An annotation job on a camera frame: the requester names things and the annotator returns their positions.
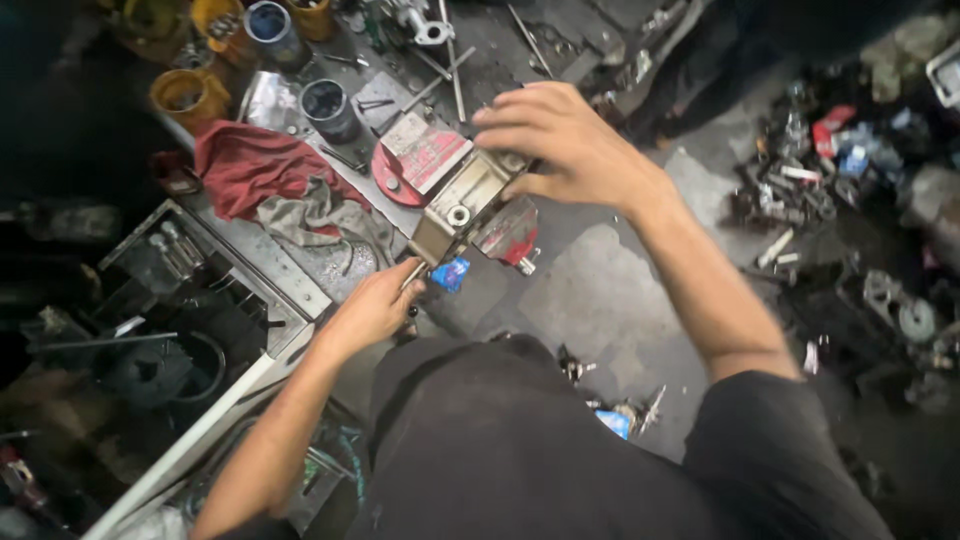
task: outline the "hand tool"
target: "hand tool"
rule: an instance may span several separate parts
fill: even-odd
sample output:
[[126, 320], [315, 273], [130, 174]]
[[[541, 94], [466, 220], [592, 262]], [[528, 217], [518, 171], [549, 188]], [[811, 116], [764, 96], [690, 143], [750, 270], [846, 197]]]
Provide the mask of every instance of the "hand tool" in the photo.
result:
[[149, 333], [147, 335], [132, 335], [129, 337], [112, 337], [110, 339], [88, 339], [86, 341], [70, 341], [66, 343], [48, 343], [46, 345], [28, 345], [28, 353], [45, 353], [47, 351], [61, 351], [63, 349], [83, 349], [85, 347], [104, 347], [107, 345], [123, 345], [125, 343], [136, 343], [138, 341], [151, 341], [154, 339], [170, 339], [177, 337], [175, 331], [166, 331], [164, 333]]
[[[476, 52], [476, 50], [477, 50], [476, 47], [470, 47], [469, 49], [467, 49], [466, 53], [460, 55], [457, 58], [457, 60], [455, 60], [450, 65], [450, 67], [448, 67], [446, 72], [453, 73], [453, 70], [455, 70], [457, 67], [460, 67], [461, 63], [464, 63], [465, 61], [467, 61], [467, 59], [470, 58], [470, 56], [472, 56], [473, 53]], [[410, 101], [408, 101], [406, 105], [401, 107], [400, 110], [391, 114], [389, 118], [387, 118], [382, 124], [380, 124], [376, 128], [372, 128], [373, 134], [378, 137], [383, 136], [383, 134], [390, 129], [390, 126], [394, 125], [394, 122], [396, 122], [396, 120], [400, 118], [400, 116], [406, 114], [407, 112], [410, 112], [410, 110], [413, 107], [415, 107], [417, 103], [420, 102], [421, 99], [423, 99], [428, 93], [432, 92], [433, 89], [436, 88], [437, 85], [439, 85], [443, 81], [444, 81], [444, 78], [440, 76], [438, 76], [436, 79], [431, 81], [429, 85], [427, 85], [423, 90], [420, 91], [420, 93], [418, 93]]]
[[338, 61], [338, 62], [342, 62], [342, 63], [348, 63], [348, 64], [350, 64], [350, 65], [355, 65], [355, 66], [358, 66], [358, 67], [360, 67], [360, 66], [370, 67], [370, 63], [369, 63], [368, 61], [365, 61], [365, 60], [363, 60], [362, 58], [359, 58], [359, 57], [358, 57], [358, 58], [352, 58], [352, 59], [351, 59], [351, 58], [347, 58], [347, 57], [338, 57], [338, 56], [336, 56], [336, 55], [328, 55], [327, 53], [324, 53], [324, 58], [326, 58], [327, 60], [333, 60], [333, 61]]
[[370, 101], [357, 101], [357, 109], [360, 110], [360, 113], [364, 113], [370, 109], [379, 109], [381, 107], [386, 107], [388, 105], [393, 105], [396, 101], [392, 99], [377, 99]]
[[[446, 0], [440, 0], [440, 19], [444, 24], [450, 24], [446, 15]], [[450, 61], [457, 58], [456, 47], [453, 45], [453, 37], [446, 41], [446, 52], [450, 55]], [[453, 97], [457, 100], [457, 116], [461, 122], [467, 121], [467, 111], [464, 109], [464, 93], [460, 89], [460, 70], [453, 69]]]
[[334, 158], [335, 160], [339, 161], [340, 163], [346, 165], [347, 167], [349, 167], [349, 168], [351, 168], [351, 169], [353, 169], [353, 170], [355, 170], [355, 171], [359, 171], [359, 170], [362, 169], [363, 166], [364, 166], [364, 163], [354, 163], [353, 161], [350, 161], [350, 160], [348, 160], [347, 158], [345, 158], [343, 155], [338, 154], [338, 153], [337, 153], [335, 150], [333, 150], [332, 148], [329, 148], [329, 147], [327, 147], [327, 146], [323, 146], [322, 144], [318, 144], [317, 147], [320, 148], [320, 150], [323, 151], [325, 154], [330, 155], [330, 156], [331, 156], [332, 158]]
[[431, 69], [437, 73], [440, 73], [440, 76], [443, 77], [445, 81], [449, 83], [453, 81], [453, 75], [447, 73], [442, 65], [439, 65], [437, 61], [430, 58], [430, 55], [424, 53], [419, 47], [413, 47], [410, 49], [410, 51], [414, 54], [414, 56], [421, 59], [423, 63], [429, 65]]
[[534, 54], [537, 55], [537, 60], [540, 61], [540, 65], [543, 66], [543, 69], [546, 70], [546, 74], [550, 76], [551, 80], [556, 79], [553, 76], [553, 71], [550, 70], [550, 65], [543, 59], [543, 55], [540, 53], [540, 49], [537, 47], [537, 43], [534, 41], [533, 35], [527, 30], [527, 27], [523, 24], [523, 21], [520, 20], [520, 15], [516, 14], [516, 10], [512, 4], [507, 4], [507, 7], [510, 8], [510, 13], [514, 15], [514, 20], [516, 25], [520, 27], [520, 31], [523, 33], [523, 36], [527, 39], [527, 44], [530, 45], [530, 48], [533, 49]]
[[400, 290], [407, 288], [407, 285], [409, 285], [410, 282], [415, 280], [417, 276], [420, 275], [420, 272], [422, 272], [423, 270], [426, 270], [426, 261], [423, 261], [420, 264], [418, 264], [417, 268], [413, 271], [413, 273], [411, 273], [406, 280], [403, 280], [403, 285], [400, 286]]

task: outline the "engine part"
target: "engine part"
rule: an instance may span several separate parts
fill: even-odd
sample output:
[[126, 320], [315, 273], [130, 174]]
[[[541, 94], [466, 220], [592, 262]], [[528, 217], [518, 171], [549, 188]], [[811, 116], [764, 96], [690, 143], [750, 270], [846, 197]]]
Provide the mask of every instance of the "engine part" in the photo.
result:
[[345, 144], [360, 135], [360, 121], [336, 81], [320, 79], [303, 88], [300, 110], [317, 132], [332, 144]]
[[886, 272], [867, 272], [863, 300], [883, 322], [912, 343], [925, 343], [937, 332], [933, 306], [905, 292], [903, 285]]
[[473, 239], [489, 258], [515, 266], [524, 276], [537, 269], [527, 255], [537, 239], [537, 207], [529, 197], [516, 197], [497, 212]]
[[373, 148], [373, 179], [392, 201], [420, 208], [472, 149], [471, 141], [443, 122], [432, 126], [409, 112]]
[[453, 25], [426, 18], [430, 8], [426, 0], [391, 0], [391, 3], [396, 11], [396, 22], [414, 33], [417, 45], [440, 45], [453, 37]]
[[486, 223], [488, 207], [527, 165], [516, 154], [474, 150], [424, 209], [411, 249], [431, 267], [461, 253]]

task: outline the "metal rod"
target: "metal rod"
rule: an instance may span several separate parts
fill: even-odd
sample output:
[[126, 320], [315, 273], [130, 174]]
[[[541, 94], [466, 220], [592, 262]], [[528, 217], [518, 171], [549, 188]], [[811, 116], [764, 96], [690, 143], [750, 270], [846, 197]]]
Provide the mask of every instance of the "metal rod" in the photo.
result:
[[553, 76], [553, 71], [550, 70], [550, 64], [543, 59], [543, 55], [540, 53], [540, 49], [537, 47], [537, 43], [534, 41], [534, 37], [527, 30], [527, 27], [523, 24], [523, 21], [520, 20], [520, 15], [516, 14], [516, 10], [512, 4], [507, 4], [507, 7], [510, 8], [510, 13], [514, 15], [514, 20], [516, 25], [520, 27], [520, 31], [523, 33], [523, 36], [527, 39], [527, 44], [530, 45], [530, 48], [534, 50], [534, 54], [537, 55], [537, 60], [540, 61], [540, 65], [543, 66], [543, 69], [546, 70], [546, 74], [550, 76], [550, 79], [556, 79]]
[[[450, 24], [449, 17], [446, 14], [446, 0], [440, 0], [440, 19], [444, 24]], [[453, 36], [446, 40], [446, 52], [450, 55], [450, 61], [457, 58], [456, 47], [453, 44]], [[457, 100], [457, 116], [461, 122], [467, 121], [467, 111], [464, 109], [464, 93], [460, 89], [460, 70], [453, 69], [453, 97]]]
[[357, 476], [353, 474], [352, 471], [341, 465], [336, 459], [333, 458], [333, 456], [327, 454], [326, 452], [321, 452], [312, 446], [308, 446], [306, 447], [306, 455], [318, 465], [329, 470], [331, 473], [342, 475], [354, 482], [357, 481]]
[[323, 146], [322, 144], [318, 144], [317, 147], [320, 148], [325, 154], [328, 154], [335, 160], [339, 161], [340, 163], [346, 165], [347, 167], [353, 170], [358, 170], [360, 168], [360, 164], [354, 163], [353, 161], [350, 161], [347, 158], [344, 158], [342, 155], [338, 154], [332, 148], [328, 148], [326, 146]]
[[410, 50], [414, 53], [414, 56], [421, 59], [423, 63], [429, 65], [430, 69], [433, 69], [437, 73], [440, 73], [440, 76], [443, 77], [445, 81], [449, 83], [453, 81], [453, 75], [450, 75], [449, 73], [447, 73], [446, 69], [444, 69], [442, 65], [439, 65], [437, 61], [430, 58], [430, 55], [421, 51], [419, 47], [413, 47]]
[[132, 335], [130, 337], [112, 337], [110, 339], [88, 339], [86, 341], [70, 341], [67, 343], [48, 343], [46, 345], [31, 345], [27, 347], [28, 353], [43, 353], [47, 351], [60, 351], [62, 349], [82, 349], [85, 347], [104, 347], [107, 345], [122, 345], [124, 343], [136, 343], [138, 341], [152, 341], [154, 339], [170, 339], [177, 337], [175, 331], [166, 331], [164, 333], [150, 333], [147, 335]]
[[[460, 64], [467, 61], [467, 59], [470, 58], [470, 56], [472, 56], [473, 53], [475, 53], [476, 51], [477, 51], [476, 47], [470, 47], [469, 49], [467, 49], [466, 53], [460, 55], [460, 57], [457, 58], [457, 60], [453, 61], [453, 63], [450, 65], [450, 67], [448, 67], [445, 73], [453, 73], [453, 70], [460, 67]], [[410, 109], [415, 107], [417, 103], [419, 103], [420, 100], [426, 96], [426, 94], [432, 92], [433, 89], [436, 88], [443, 81], [444, 81], [443, 77], [437, 77], [433, 81], [430, 81], [430, 84], [425, 86], [424, 89], [421, 90], [419, 94], [415, 95], [413, 99], [407, 102], [407, 104], [400, 109], [400, 112], [404, 114], [406, 114], [407, 112], [410, 112]]]
[[415, 280], [417, 276], [420, 275], [420, 272], [422, 272], [425, 269], [426, 269], [426, 261], [422, 261], [420, 264], [417, 265], [417, 269], [414, 270], [412, 274], [407, 276], [406, 280], [403, 280], [403, 285], [400, 286], [400, 290], [407, 288], [407, 285], [409, 285], [410, 282]]
[[[453, 73], [453, 70], [459, 67], [460, 64], [467, 61], [467, 59], [470, 58], [470, 56], [473, 55], [473, 53], [475, 53], [476, 50], [477, 50], [476, 47], [470, 47], [469, 49], [467, 49], [466, 53], [460, 55], [457, 58], [457, 60], [453, 61], [453, 63], [450, 65], [450, 67], [448, 67], [446, 72]], [[396, 122], [396, 120], [400, 118], [400, 116], [406, 114], [407, 112], [410, 112], [410, 110], [413, 107], [415, 107], [417, 103], [419, 103], [420, 100], [426, 96], [426, 94], [432, 92], [433, 89], [436, 88], [437, 85], [439, 85], [443, 81], [444, 81], [444, 78], [438, 75], [436, 79], [434, 79], [433, 81], [430, 81], [429, 85], [427, 85], [423, 90], [420, 91], [420, 93], [418, 93], [410, 101], [408, 101], [406, 105], [401, 107], [400, 110], [398, 110], [397, 112], [394, 112], [393, 114], [390, 115], [389, 118], [384, 120], [382, 124], [380, 124], [376, 128], [373, 128], [373, 133], [376, 136], [383, 136], [387, 132], [387, 130], [389, 130], [392, 125], [394, 125], [394, 122]]]

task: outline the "left hand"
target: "left hand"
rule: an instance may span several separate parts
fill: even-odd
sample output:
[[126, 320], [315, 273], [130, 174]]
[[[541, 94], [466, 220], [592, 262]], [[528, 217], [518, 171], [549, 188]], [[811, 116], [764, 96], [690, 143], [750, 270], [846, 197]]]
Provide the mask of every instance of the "left hand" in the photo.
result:
[[421, 280], [413, 280], [400, 290], [420, 259], [413, 257], [401, 264], [367, 276], [349, 298], [317, 333], [316, 341], [336, 350], [347, 359], [364, 347], [387, 339], [407, 318], [414, 299], [426, 289]]

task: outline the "metal pipe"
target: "metal pipe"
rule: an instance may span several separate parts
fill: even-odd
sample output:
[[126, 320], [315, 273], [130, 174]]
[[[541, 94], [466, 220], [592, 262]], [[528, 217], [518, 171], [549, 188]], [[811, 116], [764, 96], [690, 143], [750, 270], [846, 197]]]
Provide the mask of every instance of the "metal pipe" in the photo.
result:
[[[446, 0], [440, 0], [440, 19], [444, 24], [450, 24], [449, 17], [446, 14]], [[446, 52], [450, 55], [450, 62], [457, 58], [456, 47], [453, 44], [453, 36], [446, 40]], [[453, 97], [457, 100], [457, 117], [461, 122], [467, 121], [467, 111], [464, 109], [464, 93], [460, 89], [460, 70], [453, 69]]]
[[107, 345], [123, 345], [124, 343], [136, 343], [138, 341], [152, 341], [154, 339], [170, 339], [177, 337], [175, 331], [166, 331], [164, 333], [149, 333], [147, 335], [132, 335], [129, 337], [112, 337], [110, 339], [88, 339], [86, 341], [69, 341], [66, 343], [48, 343], [46, 345], [30, 345], [27, 347], [28, 353], [45, 353], [48, 351], [61, 351], [63, 349], [82, 349], [85, 347], [105, 347]]
[[553, 76], [553, 71], [550, 70], [550, 64], [543, 59], [543, 55], [540, 53], [540, 49], [537, 47], [537, 43], [534, 41], [534, 37], [527, 30], [526, 25], [523, 24], [523, 21], [520, 20], [520, 15], [516, 14], [516, 10], [512, 4], [507, 4], [507, 7], [510, 8], [510, 13], [514, 15], [514, 20], [516, 25], [520, 27], [520, 31], [523, 33], [523, 36], [527, 39], [527, 44], [530, 45], [530, 48], [533, 49], [534, 54], [537, 55], [537, 60], [540, 61], [540, 65], [543, 66], [543, 69], [546, 70], [546, 74], [550, 76], [551, 80], [555, 80], [556, 77]]
[[413, 47], [413, 48], [411, 48], [410, 50], [414, 53], [414, 55], [415, 55], [417, 58], [421, 59], [421, 60], [423, 61], [423, 63], [429, 65], [429, 66], [430, 66], [430, 69], [433, 69], [433, 70], [436, 71], [437, 73], [440, 73], [440, 76], [443, 77], [445, 81], [447, 81], [447, 82], [453, 81], [453, 76], [450, 75], [449, 73], [447, 73], [447, 72], [446, 72], [446, 69], [444, 69], [444, 67], [443, 67], [442, 65], [439, 65], [439, 64], [437, 63], [437, 61], [435, 61], [435, 60], [433, 60], [432, 58], [430, 58], [430, 55], [424, 53], [424, 52], [423, 52], [422, 50], [420, 50], [418, 47]]
[[403, 285], [400, 286], [400, 290], [402, 291], [403, 289], [407, 288], [407, 285], [409, 285], [410, 282], [412, 282], [413, 280], [415, 280], [415, 279], [417, 278], [417, 276], [420, 275], [420, 272], [422, 272], [422, 271], [425, 270], [425, 269], [426, 269], [426, 261], [423, 261], [423, 262], [421, 262], [420, 264], [418, 264], [418, 265], [417, 265], [417, 269], [414, 270], [412, 274], [410, 274], [409, 276], [407, 276], [407, 279], [406, 279], [406, 280], [403, 280]]

